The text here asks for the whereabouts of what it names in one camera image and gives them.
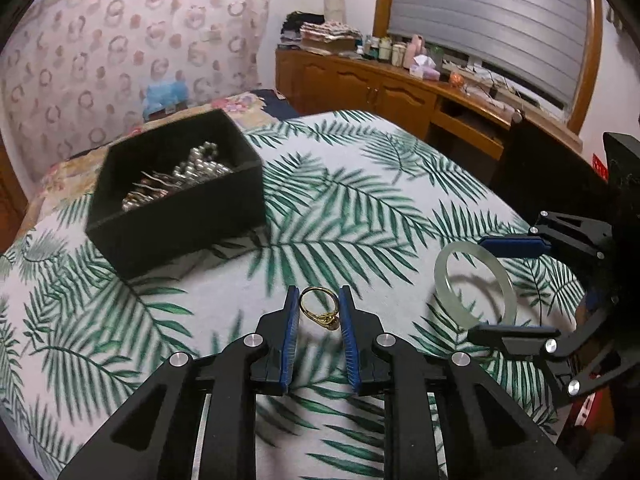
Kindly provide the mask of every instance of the gray roller blind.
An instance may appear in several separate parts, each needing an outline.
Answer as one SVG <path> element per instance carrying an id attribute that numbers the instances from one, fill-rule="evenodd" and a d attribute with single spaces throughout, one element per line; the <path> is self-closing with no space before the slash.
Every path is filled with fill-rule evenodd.
<path id="1" fill-rule="evenodd" d="M 569 104 L 588 0 L 393 0 L 389 31 L 478 56 Z"/>

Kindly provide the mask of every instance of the red object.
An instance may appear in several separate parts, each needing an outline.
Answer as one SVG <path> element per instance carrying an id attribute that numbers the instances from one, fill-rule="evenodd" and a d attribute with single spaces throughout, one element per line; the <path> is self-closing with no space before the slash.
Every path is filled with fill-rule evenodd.
<path id="1" fill-rule="evenodd" d="M 596 170 L 597 174 L 599 174 L 604 180 L 609 181 L 609 170 L 595 153 L 591 159 L 591 165 L 593 166 L 593 169 Z"/>

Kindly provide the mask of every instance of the ring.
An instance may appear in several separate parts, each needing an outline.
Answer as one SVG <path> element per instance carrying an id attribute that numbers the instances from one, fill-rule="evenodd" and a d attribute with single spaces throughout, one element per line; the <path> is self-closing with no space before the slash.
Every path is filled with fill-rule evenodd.
<path id="1" fill-rule="evenodd" d="M 332 312 L 327 312 L 326 314 L 314 314 L 310 310 L 308 310 L 302 304 L 302 297 L 312 290 L 318 290 L 319 292 L 324 292 L 328 295 L 332 300 L 334 300 L 334 310 Z M 298 306 L 302 313 L 307 316 L 311 321 L 317 323 L 322 328 L 327 330 L 336 330 L 340 326 L 340 319 L 338 318 L 338 305 L 339 300 L 338 296 L 335 295 L 335 292 L 329 290 L 328 288 L 324 288 L 324 286 L 308 286 L 305 290 L 300 292 L 300 297 L 298 298 Z"/>

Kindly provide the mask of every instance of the tablecloth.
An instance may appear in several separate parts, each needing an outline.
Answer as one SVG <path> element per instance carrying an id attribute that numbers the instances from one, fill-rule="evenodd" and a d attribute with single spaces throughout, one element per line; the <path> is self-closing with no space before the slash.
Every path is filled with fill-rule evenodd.
<path id="1" fill-rule="evenodd" d="M 542 374 L 470 343 L 434 294 L 444 245 L 526 231 L 505 203 L 368 113 L 244 134 L 264 161 L 268 237 L 226 240 L 123 282 L 84 234 L 86 194 L 0 257 L 0 413 L 44 478 L 172 352 L 219 352 L 282 308 L 289 284 L 350 285 L 385 330 L 437 356 L 468 352 L 550 436 L 558 432 Z M 225 214 L 228 205 L 217 206 Z M 517 324 L 574 328 L 583 291 L 568 268 L 548 257 L 502 262 L 518 294 Z M 449 274 L 473 314 L 500 320 L 500 288 L 483 264 L 456 254 Z M 259 479 L 383 477 L 383 401 L 351 394 L 339 332 L 301 317 L 290 395 L 257 400 Z M 435 404 L 432 417 L 445 471 Z"/>

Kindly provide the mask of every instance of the table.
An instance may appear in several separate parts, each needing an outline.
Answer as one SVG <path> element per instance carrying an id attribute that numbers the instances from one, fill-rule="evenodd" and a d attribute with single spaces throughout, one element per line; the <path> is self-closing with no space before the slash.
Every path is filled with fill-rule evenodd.
<path id="1" fill-rule="evenodd" d="M 437 356 L 468 352 L 550 437 L 559 431 L 564 418 L 540 372 L 470 343 L 434 295 L 444 245 L 526 231 L 506 204 L 366 112 L 245 135 L 264 161 L 268 238 L 227 240 L 123 282 L 84 235 L 86 194 L 0 257 L 0 413 L 44 478 L 172 352 L 219 352 L 282 308 L 290 283 L 351 285 L 356 305 L 385 330 Z M 569 269 L 547 257 L 503 264 L 518 293 L 517 324 L 575 327 L 583 291 Z M 498 321 L 500 290 L 482 264 L 458 254 L 449 274 L 475 316 Z M 339 331 L 301 317 L 298 337 L 290 396 L 257 401 L 258 478 L 382 478 L 382 398 L 351 395 Z"/>

